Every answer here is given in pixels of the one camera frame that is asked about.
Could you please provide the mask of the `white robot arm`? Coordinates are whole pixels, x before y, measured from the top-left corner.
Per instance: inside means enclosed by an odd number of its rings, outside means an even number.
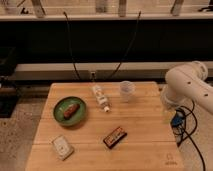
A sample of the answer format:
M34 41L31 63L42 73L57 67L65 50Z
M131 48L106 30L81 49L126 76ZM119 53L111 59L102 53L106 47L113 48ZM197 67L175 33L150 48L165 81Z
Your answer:
M166 85L161 91L161 101L165 108L177 108L189 98L213 115L213 87L205 82L207 77L208 68L200 61L168 70L165 74Z

